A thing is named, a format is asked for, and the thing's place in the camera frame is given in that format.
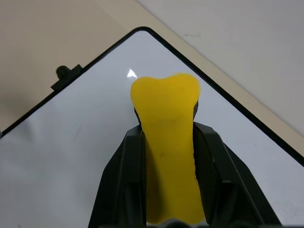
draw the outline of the yellow sponge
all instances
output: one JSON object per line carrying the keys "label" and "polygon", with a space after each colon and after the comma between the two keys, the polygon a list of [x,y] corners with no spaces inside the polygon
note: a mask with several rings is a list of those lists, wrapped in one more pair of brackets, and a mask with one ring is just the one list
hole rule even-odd
{"label": "yellow sponge", "polygon": [[193,157],[193,108],[199,81],[187,74],[134,81],[131,99],[146,137],[147,221],[204,219]]}

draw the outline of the table surface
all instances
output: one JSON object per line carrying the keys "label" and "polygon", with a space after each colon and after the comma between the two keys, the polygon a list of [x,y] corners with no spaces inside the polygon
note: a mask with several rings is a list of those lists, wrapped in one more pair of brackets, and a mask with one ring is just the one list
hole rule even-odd
{"label": "table surface", "polygon": [[283,224],[304,223],[304,167],[147,31],[138,31],[0,140],[3,227],[86,227],[102,171],[138,124],[136,78],[193,74],[195,121],[249,167]]}

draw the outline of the black border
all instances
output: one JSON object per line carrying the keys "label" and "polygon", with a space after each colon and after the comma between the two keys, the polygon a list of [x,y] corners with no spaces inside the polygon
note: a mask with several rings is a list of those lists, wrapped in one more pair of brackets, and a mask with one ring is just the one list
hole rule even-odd
{"label": "black border", "polygon": [[[272,139],[276,144],[278,144],[283,150],[285,150],[290,156],[292,156],[298,163],[304,166],[304,157],[299,154],[294,148],[292,148],[288,143],[286,143],[282,138],[280,138],[276,133],[274,133],[269,127],[267,127],[263,122],[261,122],[258,118],[256,118],[251,112],[249,112],[242,104],[240,104],[235,98],[233,98],[229,93],[227,93],[223,88],[221,88],[218,84],[216,84],[210,77],[208,77],[203,71],[201,71],[197,66],[195,66],[190,60],[188,60],[182,53],[180,53],[177,49],[175,49],[172,45],[170,45],[166,40],[164,40],[160,35],[158,35],[153,29],[149,27],[138,27],[133,29],[115,44],[113,44],[110,48],[108,48],[104,53],[94,59],[91,63],[85,66],[80,74],[74,78],[77,79],[84,72],[90,69],[94,64],[104,58],[107,54],[109,54],[113,49],[118,47],[124,41],[126,41],[131,35],[138,31],[146,31],[150,35],[152,35],[155,39],[157,39],[163,46],[165,46],[169,51],[171,51],[176,57],[178,57],[184,64],[186,64],[190,69],[192,69],[197,75],[199,75],[205,82],[207,82],[212,88],[214,88],[222,97],[224,97],[227,101],[229,101],[235,108],[237,108],[247,119],[249,119],[252,123],[254,123],[261,131],[263,131],[270,139]],[[61,90],[52,92],[49,96],[43,99],[38,105],[33,107],[30,111],[24,114],[21,118],[19,118],[15,123],[13,123],[10,127],[3,131],[2,137],[4,137],[8,132],[13,130],[18,124],[23,122],[26,118],[32,115],[36,110],[38,110],[41,106],[43,106],[46,102],[60,93],[65,87],[69,84],[65,85]]]}

